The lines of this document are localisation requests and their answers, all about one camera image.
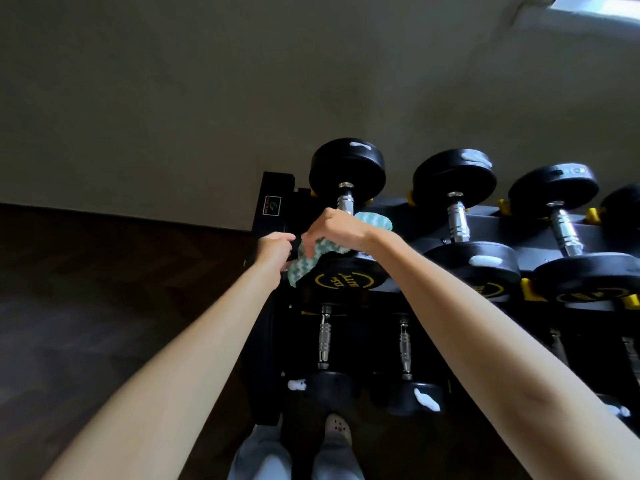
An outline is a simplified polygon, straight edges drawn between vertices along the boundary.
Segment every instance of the wooden floor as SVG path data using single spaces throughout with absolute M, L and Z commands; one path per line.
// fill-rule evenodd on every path
M 0 206 L 0 480 L 40 478 L 101 404 L 243 270 L 245 233 Z M 308 478 L 327 411 L 287 398 Z M 526 479 L 484 418 L 404 420 L 364 394 L 348 417 L 369 480 Z M 239 366 L 181 479 L 224 479 L 253 427 Z

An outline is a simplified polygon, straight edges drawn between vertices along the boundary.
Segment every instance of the person's left hand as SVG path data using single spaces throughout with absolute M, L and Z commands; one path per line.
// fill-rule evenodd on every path
M 258 241 L 255 263 L 273 272 L 274 289 L 280 284 L 280 272 L 287 266 L 291 242 L 295 238 L 288 232 L 272 232 Z

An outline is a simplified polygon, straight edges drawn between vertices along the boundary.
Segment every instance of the green and white towel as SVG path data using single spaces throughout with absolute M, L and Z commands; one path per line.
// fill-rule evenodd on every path
M 393 229 L 388 217 L 381 216 L 380 214 L 375 214 L 373 212 L 358 212 L 355 217 L 362 222 L 371 224 L 375 227 L 387 230 Z M 298 280 L 314 268 L 318 263 L 318 259 L 320 259 L 320 256 L 323 254 L 330 252 L 345 254 L 349 251 L 350 249 L 338 246 L 338 244 L 323 237 L 316 241 L 316 252 L 314 256 L 309 259 L 305 256 L 305 245 L 300 243 L 300 247 L 298 248 L 298 259 L 289 265 L 289 272 L 287 273 L 289 284 L 295 288 Z

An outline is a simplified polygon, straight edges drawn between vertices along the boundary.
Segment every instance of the gray pants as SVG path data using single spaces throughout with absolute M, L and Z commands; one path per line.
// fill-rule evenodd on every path
M 227 480 L 290 480 L 291 456 L 280 443 L 280 428 L 256 426 L 236 452 Z M 329 433 L 314 461 L 314 480 L 364 480 L 349 443 Z

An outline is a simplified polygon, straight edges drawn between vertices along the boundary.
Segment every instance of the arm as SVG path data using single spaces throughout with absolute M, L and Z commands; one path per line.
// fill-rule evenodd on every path
M 398 235 L 327 209 L 303 236 L 372 255 L 451 370 L 535 480 L 640 475 L 640 441 L 569 368 L 500 309 Z
M 178 478 L 293 239 L 263 237 L 255 264 L 108 400 L 44 478 Z

